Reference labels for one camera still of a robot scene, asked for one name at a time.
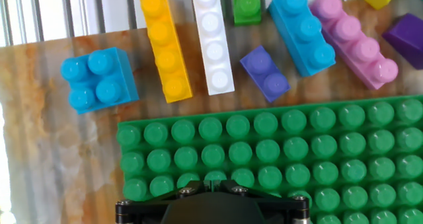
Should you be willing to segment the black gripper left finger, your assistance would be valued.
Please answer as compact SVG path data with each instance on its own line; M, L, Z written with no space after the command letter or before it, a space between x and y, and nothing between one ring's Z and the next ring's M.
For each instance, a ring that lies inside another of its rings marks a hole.
M142 223L145 217L163 217L167 208L179 199L212 190L211 181L190 181L185 187L178 188L145 202L121 200L115 204L115 222Z

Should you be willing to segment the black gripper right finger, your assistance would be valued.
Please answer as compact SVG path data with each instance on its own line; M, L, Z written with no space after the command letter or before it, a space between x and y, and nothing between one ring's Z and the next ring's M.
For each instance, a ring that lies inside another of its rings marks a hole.
M217 203L222 208L218 213L230 223L266 223L269 215L281 217L282 223L311 222L309 198L301 194L281 198L234 180L222 180L217 191L225 194Z

